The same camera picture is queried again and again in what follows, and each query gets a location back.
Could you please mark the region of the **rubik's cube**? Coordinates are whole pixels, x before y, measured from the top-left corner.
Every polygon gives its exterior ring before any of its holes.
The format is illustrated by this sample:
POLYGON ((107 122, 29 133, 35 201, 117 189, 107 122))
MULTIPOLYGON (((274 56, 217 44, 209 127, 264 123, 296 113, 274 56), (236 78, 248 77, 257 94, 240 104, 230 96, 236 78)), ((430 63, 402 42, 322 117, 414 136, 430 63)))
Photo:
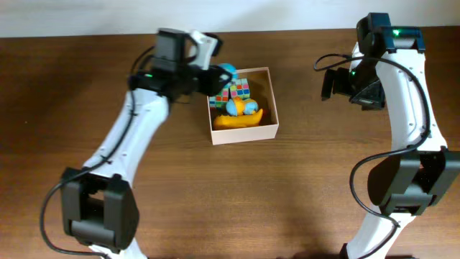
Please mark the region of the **rubik's cube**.
POLYGON ((208 103, 211 109, 223 109, 226 103, 229 101, 229 90, 227 88, 222 89, 215 96, 209 96, 208 103))
POLYGON ((234 99, 239 97, 240 99, 250 98, 249 82, 246 78, 236 79, 231 82, 229 87, 230 98, 234 99))

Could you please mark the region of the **orange blue duck toy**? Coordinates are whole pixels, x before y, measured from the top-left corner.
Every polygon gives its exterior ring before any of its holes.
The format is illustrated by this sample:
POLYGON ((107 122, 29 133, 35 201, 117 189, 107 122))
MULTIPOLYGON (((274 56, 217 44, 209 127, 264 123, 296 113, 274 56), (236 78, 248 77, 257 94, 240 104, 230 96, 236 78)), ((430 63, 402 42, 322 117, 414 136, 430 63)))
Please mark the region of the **orange blue duck toy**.
POLYGON ((259 111, 258 103, 253 99, 241 99, 235 97, 230 99, 225 106, 228 115, 237 117, 242 115, 252 115, 259 111))

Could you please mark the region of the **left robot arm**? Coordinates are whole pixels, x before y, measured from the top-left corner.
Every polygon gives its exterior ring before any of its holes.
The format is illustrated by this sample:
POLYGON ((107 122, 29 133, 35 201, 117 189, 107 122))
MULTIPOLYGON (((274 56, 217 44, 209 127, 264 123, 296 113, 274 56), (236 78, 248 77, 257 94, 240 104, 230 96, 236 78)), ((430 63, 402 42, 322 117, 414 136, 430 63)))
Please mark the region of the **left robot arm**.
POLYGON ((58 184, 63 229, 88 247, 87 256, 144 258, 135 235, 133 194, 138 165, 170 107, 183 95, 216 95, 231 73, 211 59, 222 40, 197 30, 159 29, 154 46, 133 63, 123 107, 97 151, 82 168, 66 168, 58 184))

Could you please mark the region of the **blue ball robot toy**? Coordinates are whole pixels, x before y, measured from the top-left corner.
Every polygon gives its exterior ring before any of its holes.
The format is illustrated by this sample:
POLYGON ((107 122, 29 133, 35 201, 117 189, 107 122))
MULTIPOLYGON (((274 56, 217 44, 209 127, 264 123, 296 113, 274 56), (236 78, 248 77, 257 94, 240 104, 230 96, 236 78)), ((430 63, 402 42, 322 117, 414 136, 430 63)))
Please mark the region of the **blue ball robot toy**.
POLYGON ((236 80, 238 78, 236 68, 230 63, 221 63, 218 65, 220 68, 223 68, 225 71, 231 74, 231 79, 236 80))

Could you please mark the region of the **orange dinosaur toy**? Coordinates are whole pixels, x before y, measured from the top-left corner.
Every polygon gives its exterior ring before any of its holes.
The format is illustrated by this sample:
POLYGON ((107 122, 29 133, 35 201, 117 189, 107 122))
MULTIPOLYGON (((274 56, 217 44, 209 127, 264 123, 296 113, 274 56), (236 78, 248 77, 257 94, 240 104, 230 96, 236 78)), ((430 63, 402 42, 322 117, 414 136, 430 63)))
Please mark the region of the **orange dinosaur toy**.
POLYGON ((220 115, 214 119, 213 128, 215 130, 228 130, 246 127, 257 127, 262 120, 262 115, 262 109, 250 115, 241 115, 236 117, 220 115))

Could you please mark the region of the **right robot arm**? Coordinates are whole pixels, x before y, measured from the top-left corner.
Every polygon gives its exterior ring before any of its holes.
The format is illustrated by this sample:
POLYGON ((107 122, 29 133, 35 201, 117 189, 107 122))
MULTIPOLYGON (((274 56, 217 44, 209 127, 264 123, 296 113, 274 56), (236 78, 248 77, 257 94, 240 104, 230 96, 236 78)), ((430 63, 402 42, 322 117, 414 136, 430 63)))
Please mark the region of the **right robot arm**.
POLYGON ((392 26, 371 12, 356 26, 351 54, 323 68, 322 99, 348 97, 365 110, 386 109, 392 144, 374 155, 368 175, 371 201, 341 258, 385 258, 402 230, 436 205, 459 175, 459 153, 448 148, 426 85, 426 46, 418 27, 392 26))

